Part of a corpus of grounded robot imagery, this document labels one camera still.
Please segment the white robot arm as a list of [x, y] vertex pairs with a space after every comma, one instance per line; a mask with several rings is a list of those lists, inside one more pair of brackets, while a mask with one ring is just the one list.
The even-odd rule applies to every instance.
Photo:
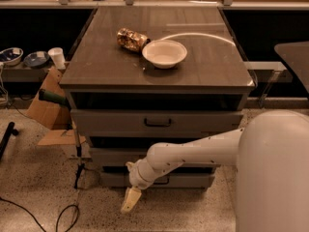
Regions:
[[144, 189], [186, 163], [237, 168], [236, 232], [309, 232], [309, 116], [274, 110], [243, 129], [183, 143], [156, 143], [129, 162], [121, 211]]

